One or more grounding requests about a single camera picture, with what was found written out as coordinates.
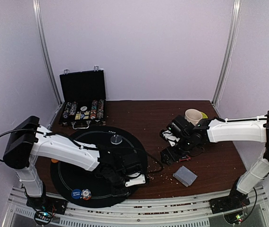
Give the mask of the grey ridged card holder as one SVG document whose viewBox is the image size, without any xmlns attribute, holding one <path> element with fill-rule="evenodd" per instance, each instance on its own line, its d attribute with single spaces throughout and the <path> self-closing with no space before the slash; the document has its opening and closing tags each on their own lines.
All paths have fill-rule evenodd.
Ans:
<svg viewBox="0 0 269 227">
<path fill-rule="evenodd" d="M 173 173 L 173 177 L 186 187 L 191 186 L 197 179 L 197 175 L 184 166 L 181 166 Z"/>
</svg>

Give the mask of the red poker chip stack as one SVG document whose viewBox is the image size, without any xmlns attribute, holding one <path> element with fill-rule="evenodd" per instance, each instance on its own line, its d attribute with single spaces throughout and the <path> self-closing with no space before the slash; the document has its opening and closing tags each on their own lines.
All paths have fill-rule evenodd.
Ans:
<svg viewBox="0 0 269 227">
<path fill-rule="evenodd" d="M 83 189 L 81 191 L 81 197 L 84 200 L 89 200 L 91 198 L 91 191 L 89 189 Z"/>
</svg>

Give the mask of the blue small blind button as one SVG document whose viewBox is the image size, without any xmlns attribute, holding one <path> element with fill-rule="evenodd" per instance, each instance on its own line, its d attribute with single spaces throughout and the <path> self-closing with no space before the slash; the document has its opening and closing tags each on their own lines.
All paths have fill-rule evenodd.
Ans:
<svg viewBox="0 0 269 227">
<path fill-rule="evenodd" d="M 71 197 L 74 200 L 81 199 L 82 198 L 82 190 L 80 190 L 80 189 L 74 189 L 74 190 L 72 190 Z"/>
</svg>

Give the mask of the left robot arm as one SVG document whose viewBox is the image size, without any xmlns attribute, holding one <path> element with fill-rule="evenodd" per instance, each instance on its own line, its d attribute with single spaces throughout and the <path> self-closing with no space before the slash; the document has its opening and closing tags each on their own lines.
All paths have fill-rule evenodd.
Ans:
<svg viewBox="0 0 269 227">
<path fill-rule="evenodd" d="M 51 179 L 67 201 L 87 208 L 119 204 L 147 183 L 147 153 L 131 133 L 111 126 L 90 126 L 68 136 L 52 132 L 30 116 L 8 131 L 1 161 L 15 170 L 27 201 L 46 210 L 51 199 L 36 170 L 38 157 L 51 162 Z"/>
</svg>

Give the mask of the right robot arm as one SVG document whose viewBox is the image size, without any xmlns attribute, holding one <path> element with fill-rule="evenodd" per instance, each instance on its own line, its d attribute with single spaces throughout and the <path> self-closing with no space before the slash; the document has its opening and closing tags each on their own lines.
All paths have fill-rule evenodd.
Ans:
<svg viewBox="0 0 269 227">
<path fill-rule="evenodd" d="M 160 137 L 169 142 L 169 146 L 160 152 L 161 161 L 171 165 L 185 161 L 193 155 L 194 148 L 207 143 L 223 141 L 254 141 L 265 144 L 265 149 L 251 169 L 235 181 L 230 194 L 226 197 L 229 208 L 237 208 L 247 194 L 269 174 L 269 111 L 243 119 L 203 118 L 196 109 L 188 109 L 185 115 L 178 115 L 160 132 Z"/>
</svg>

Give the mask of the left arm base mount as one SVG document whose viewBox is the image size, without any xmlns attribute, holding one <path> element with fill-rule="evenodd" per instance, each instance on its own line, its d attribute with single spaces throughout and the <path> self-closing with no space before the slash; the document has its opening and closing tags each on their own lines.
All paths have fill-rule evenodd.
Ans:
<svg viewBox="0 0 269 227">
<path fill-rule="evenodd" d="M 28 207 L 38 211 L 47 211 L 52 214 L 64 215 L 68 202 L 64 199 L 58 199 L 43 195 L 42 197 L 30 197 L 26 195 Z"/>
</svg>

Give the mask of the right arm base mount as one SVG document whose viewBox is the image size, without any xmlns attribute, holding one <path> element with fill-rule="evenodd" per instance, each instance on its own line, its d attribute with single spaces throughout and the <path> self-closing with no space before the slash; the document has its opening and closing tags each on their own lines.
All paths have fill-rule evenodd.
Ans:
<svg viewBox="0 0 269 227">
<path fill-rule="evenodd" d="M 209 205 L 213 214 L 227 212 L 242 208 L 244 205 L 250 205 L 250 200 L 245 198 L 243 201 L 231 199 L 229 196 L 214 198 L 209 201 Z"/>
</svg>

